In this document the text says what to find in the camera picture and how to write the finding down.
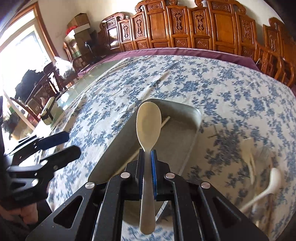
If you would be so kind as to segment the person's left hand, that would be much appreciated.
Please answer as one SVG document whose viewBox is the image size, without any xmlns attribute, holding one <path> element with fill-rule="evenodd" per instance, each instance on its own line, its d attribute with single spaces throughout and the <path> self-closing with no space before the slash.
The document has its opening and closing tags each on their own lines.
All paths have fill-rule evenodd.
<svg viewBox="0 0 296 241">
<path fill-rule="evenodd" d="M 1 217 L 4 220 L 20 223 L 35 228 L 52 213 L 46 200 L 41 200 L 21 208 L 6 210 L 1 206 Z"/>
</svg>

